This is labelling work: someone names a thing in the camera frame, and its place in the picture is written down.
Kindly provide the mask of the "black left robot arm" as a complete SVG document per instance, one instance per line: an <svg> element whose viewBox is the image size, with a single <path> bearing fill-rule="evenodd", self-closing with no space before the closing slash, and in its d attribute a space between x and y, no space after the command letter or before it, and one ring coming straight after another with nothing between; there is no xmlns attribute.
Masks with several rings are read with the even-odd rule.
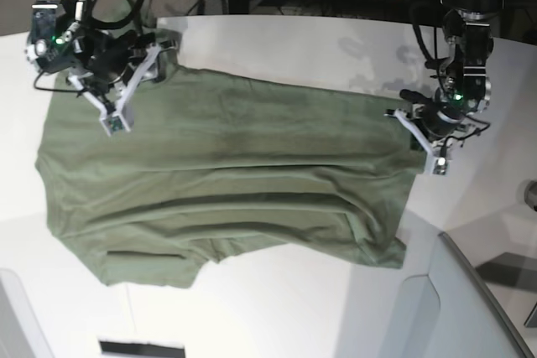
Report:
<svg viewBox="0 0 537 358"><path fill-rule="evenodd" d="M412 17L420 8L444 12L441 29L449 49L445 58L437 49L428 50L419 24L412 23L425 67L433 71L438 88L432 97L407 90L399 95L415 107L411 121L428 142L447 148L488 129L474 116L490 102L487 60L494 46L490 21L503 5L504 0L429 0L412 5Z"/></svg>

